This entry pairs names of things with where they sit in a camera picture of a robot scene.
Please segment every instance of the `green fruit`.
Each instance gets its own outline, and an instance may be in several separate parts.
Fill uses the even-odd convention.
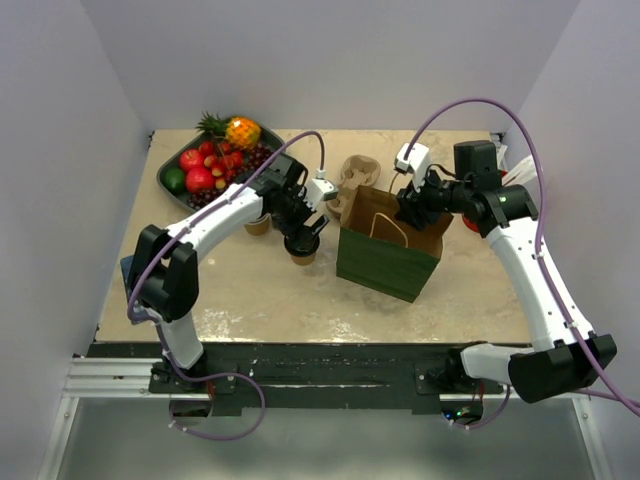
[[[164,174],[162,183],[165,187],[167,187],[167,190],[169,190],[174,195],[178,195],[186,190],[186,178],[187,176],[181,169],[172,168]]]

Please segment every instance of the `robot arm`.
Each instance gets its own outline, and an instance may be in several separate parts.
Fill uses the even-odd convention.
[[[456,347],[447,364],[450,384],[489,379],[513,385],[527,402],[587,387],[597,375],[576,343],[540,271],[534,239],[538,213],[521,185],[503,187],[492,142],[465,142],[454,147],[455,180],[443,181],[431,168],[429,149],[416,145],[395,165],[413,173],[411,183],[397,195],[399,220],[422,230],[441,212],[463,213],[479,228],[502,262],[523,307],[532,348],[516,349],[488,343]],[[573,302],[543,242],[542,254],[582,338],[605,367],[615,356],[610,335],[597,336]]]
[[[318,171],[306,185],[299,183],[303,175],[306,178],[307,170],[302,164],[281,155],[246,188],[231,185],[214,203],[190,217],[166,229],[150,225],[141,232],[126,279],[128,292],[160,249],[187,229],[168,251],[165,262],[154,266],[137,299],[138,309],[143,308],[160,325],[181,368],[193,368],[203,354],[191,309],[199,293],[198,263],[216,245],[243,225],[269,213],[274,227],[284,235],[289,254],[308,256],[318,249],[320,231],[329,219],[322,215],[311,226],[305,222],[321,202],[335,198],[338,189],[325,180],[324,171]]]

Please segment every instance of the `green paper bag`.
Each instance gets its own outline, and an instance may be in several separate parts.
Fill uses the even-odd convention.
[[[442,235],[453,217],[442,214],[419,232],[396,220],[395,195],[359,186],[340,218],[336,274],[413,302],[442,256]]]

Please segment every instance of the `wooden table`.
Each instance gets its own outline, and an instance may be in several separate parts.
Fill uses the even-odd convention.
[[[283,139],[300,130],[277,130]],[[328,178],[337,181],[344,160],[363,154],[382,164],[377,188],[387,189],[393,159],[411,131],[322,130]],[[120,257],[133,253],[140,230],[165,227],[187,215],[158,187],[158,168],[191,141],[194,130],[156,131],[131,212]],[[432,161],[453,168],[455,143],[488,139],[487,132],[430,131],[421,142]],[[288,152],[310,171],[319,161],[315,138]],[[397,191],[407,183],[399,177]],[[265,342],[528,342],[524,314],[510,282],[486,241],[460,217],[444,237],[440,265],[415,303],[409,304],[335,276],[339,224],[322,232],[315,262],[296,266],[282,235],[236,232],[200,263],[200,297],[194,319],[202,341]],[[104,309],[98,341],[153,341],[151,325],[132,326],[118,268]]]

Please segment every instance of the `white wall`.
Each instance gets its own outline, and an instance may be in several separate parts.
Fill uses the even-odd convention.
[[[579,0],[81,0],[134,107],[272,127],[417,128],[468,95],[519,108]],[[438,124],[503,130],[466,107]]]
[[[547,177],[551,252],[597,331],[614,336],[618,356],[607,371],[636,399],[639,23],[636,0],[582,0],[520,112]],[[513,128],[507,143],[511,161],[525,155]],[[607,402],[597,413],[616,478],[637,478],[640,419]]]
[[[0,478],[35,478],[146,147],[77,0],[0,6]]]

